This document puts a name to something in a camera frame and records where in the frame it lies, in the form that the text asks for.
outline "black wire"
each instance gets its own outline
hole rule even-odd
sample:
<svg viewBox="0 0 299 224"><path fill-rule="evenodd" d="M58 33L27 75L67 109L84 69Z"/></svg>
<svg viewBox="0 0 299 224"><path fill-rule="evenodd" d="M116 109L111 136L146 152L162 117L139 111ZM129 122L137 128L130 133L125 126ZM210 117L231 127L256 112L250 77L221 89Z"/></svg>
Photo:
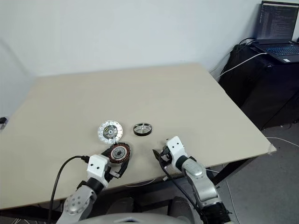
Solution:
<svg viewBox="0 0 299 224"><path fill-rule="evenodd" d="M245 47L247 47L247 46L249 46L250 44L252 44L253 42L255 42L255 40L246 43L242 48L240 48L240 49L236 52L236 55L237 55L241 50L243 50Z"/></svg>
<svg viewBox="0 0 299 224"><path fill-rule="evenodd" d="M245 40L249 40L249 39L255 39L255 38L253 38L253 37L245 38L244 40L241 40L241 41L240 41L239 45L240 45L243 41L245 41Z"/></svg>
<svg viewBox="0 0 299 224"><path fill-rule="evenodd" d="M76 159L76 158L80 158L82 159L83 156L81 155L76 155L76 156L73 156L71 158L69 158L67 161L64 162L64 164L62 164L58 174L57 174L57 177L56 177L56 180L55 180L55 183L54 183L54 187L53 187L53 191L52 191L52 195L51 195L51 200L50 200L50 205L49 205L49 212L48 212L48 224L51 224L51 216L52 216L52 209L53 209L53 202L54 202L54 196L55 196L55 192L56 192L56 188L57 188L57 184L58 184L58 180L59 180L59 177L61 175L61 172L63 170L63 168L65 167L65 165L73 160L73 159Z"/></svg>
<svg viewBox="0 0 299 224"><path fill-rule="evenodd" d="M198 208L196 206L196 204L193 202L193 200L190 198L190 196L178 185L178 183L172 178L172 176L170 176L170 174L165 170L165 167L162 164L162 158L161 156L159 157L159 164L162 168L162 170L164 171L164 173L166 174L166 176L174 183L174 185L185 195L185 197L190 201L190 203L192 204L192 206L194 207L194 209L196 211L198 211Z"/></svg>

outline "black cable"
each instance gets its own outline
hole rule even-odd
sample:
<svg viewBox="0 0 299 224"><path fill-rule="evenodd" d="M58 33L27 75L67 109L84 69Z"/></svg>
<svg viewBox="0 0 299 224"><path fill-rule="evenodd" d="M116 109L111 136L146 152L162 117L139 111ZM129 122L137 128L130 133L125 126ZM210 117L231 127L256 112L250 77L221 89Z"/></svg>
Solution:
<svg viewBox="0 0 299 224"><path fill-rule="evenodd" d="M245 41L245 40L249 40L249 39L255 39L255 38L253 38L253 37L245 38L244 40L241 40L241 41L240 41L239 45L240 45L243 41Z"/></svg>
<svg viewBox="0 0 299 224"><path fill-rule="evenodd" d="M236 55L241 51L243 50L245 47L249 46L250 44L252 44L253 42L255 42L255 39L253 41L250 41L248 43L246 43L242 48L240 48L237 52L236 52Z"/></svg>
<svg viewBox="0 0 299 224"><path fill-rule="evenodd" d="M162 170L164 171L164 173L166 174L166 176L174 183L174 185L185 195L185 197L189 200L189 202L192 204L193 208L197 211L197 213L199 214L201 220L207 224L207 219L204 216L204 214L202 213L202 211L198 208L198 206L196 205L196 203L193 202L193 200L190 198L190 196L179 186L179 184L173 179L173 177L165 170L165 167L162 164L162 157L160 155L159 157L159 164L160 167L162 168Z"/></svg>
<svg viewBox="0 0 299 224"><path fill-rule="evenodd" d="M54 187L53 187L53 191L52 191L52 195L51 195L51 200L50 200L50 205L49 205L49 212L48 212L48 224L51 224L51 216L52 216L52 209L53 209L53 202L54 202L54 196L55 196L55 192L56 192L56 188L57 188L57 184L58 184L58 180L59 180L59 177L61 175L61 172L63 170L63 168L65 167L65 165L73 160L73 159L76 159L76 158L80 158L82 160L84 160L85 162L88 163L88 160L89 160L89 157L88 156L81 156L81 155L76 155L76 156L73 156L71 158L69 158L67 161L64 162L64 164L62 164L58 174L57 174L57 177L56 177L56 180L55 180L55 183L54 183Z"/></svg>

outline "table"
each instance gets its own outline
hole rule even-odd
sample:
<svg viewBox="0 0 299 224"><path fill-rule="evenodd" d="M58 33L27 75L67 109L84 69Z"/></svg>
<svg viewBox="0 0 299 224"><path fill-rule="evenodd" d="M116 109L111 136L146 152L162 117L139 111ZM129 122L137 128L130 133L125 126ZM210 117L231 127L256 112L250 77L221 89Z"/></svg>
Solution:
<svg viewBox="0 0 299 224"><path fill-rule="evenodd" d="M66 159L109 147L97 136L106 120L122 125L121 141L133 151L127 171L109 188L163 176L152 149L175 135L207 167L241 160L214 183L248 158L276 150L196 63L41 77L1 133L0 209L48 201ZM153 126L150 135L133 134L140 122ZM69 196L85 179L86 164L70 162L55 198Z"/></svg>

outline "metal gear part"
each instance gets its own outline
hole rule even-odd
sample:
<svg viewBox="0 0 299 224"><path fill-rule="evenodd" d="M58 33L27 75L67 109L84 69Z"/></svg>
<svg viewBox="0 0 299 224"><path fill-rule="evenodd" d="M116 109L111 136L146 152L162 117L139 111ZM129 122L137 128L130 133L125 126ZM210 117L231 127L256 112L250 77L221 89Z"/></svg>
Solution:
<svg viewBox="0 0 299 224"><path fill-rule="evenodd" d="M98 128L98 137L102 142L106 144L114 144L122 137L121 125L113 120L105 121Z"/></svg>
<svg viewBox="0 0 299 224"><path fill-rule="evenodd" d="M122 163L130 158L131 149L127 143L117 143L110 147L108 157L111 163Z"/></svg>
<svg viewBox="0 0 299 224"><path fill-rule="evenodd" d="M133 132L137 136L147 136L152 130L152 126L148 123L139 123L133 127Z"/></svg>

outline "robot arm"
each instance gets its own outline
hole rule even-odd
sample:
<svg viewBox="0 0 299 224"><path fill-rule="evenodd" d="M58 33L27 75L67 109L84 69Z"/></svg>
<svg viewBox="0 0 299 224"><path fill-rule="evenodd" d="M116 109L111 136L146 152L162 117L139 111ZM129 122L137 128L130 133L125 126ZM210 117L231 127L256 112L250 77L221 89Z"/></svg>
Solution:
<svg viewBox="0 0 299 224"><path fill-rule="evenodd" d="M89 158L87 167L88 180L82 181L76 192L70 195L64 203L64 209L57 224L72 224L86 219L92 211L97 195L108 183L115 178L120 178L128 167L129 159L122 162L118 172L112 171L109 162L109 148L100 155L93 155Z"/></svg>
<svg viewBox="0 0 299 224"><path fill-rule="evenodd" d="M205 167L188 157L185 147L179 137L167 140L161 154L163 166L170 164L183 172L191 184L196 199L197 209L200 210L201 219L205 223L229 223L228 211L220 199L214 184L206 175Z"/></svg>

